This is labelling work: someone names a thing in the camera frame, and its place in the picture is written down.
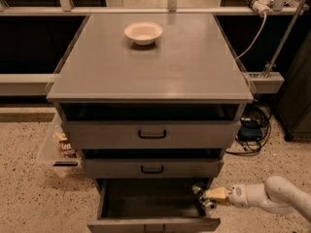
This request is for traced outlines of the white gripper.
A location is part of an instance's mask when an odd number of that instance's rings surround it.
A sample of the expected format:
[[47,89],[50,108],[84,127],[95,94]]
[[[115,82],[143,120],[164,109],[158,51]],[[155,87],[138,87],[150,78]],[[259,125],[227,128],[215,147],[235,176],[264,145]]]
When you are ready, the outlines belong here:
[[244,184],[234,184],[230,192],[223,186],[207,189],[203,192],[203,198],[213,200],[221,205],[229,205],[230,203],[236,208],[249,208],[246,185]]

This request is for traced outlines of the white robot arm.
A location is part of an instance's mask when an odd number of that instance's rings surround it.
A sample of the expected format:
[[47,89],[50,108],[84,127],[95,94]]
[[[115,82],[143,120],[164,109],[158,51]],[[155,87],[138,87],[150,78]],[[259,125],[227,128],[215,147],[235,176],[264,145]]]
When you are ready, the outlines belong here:
[[297,211],[311,222],[311,195],[280,176],[271,176],[263,183],[234,184],[230,189],[207,189],[201,197],[235,208],[259,208],[271,214],[285,215]]

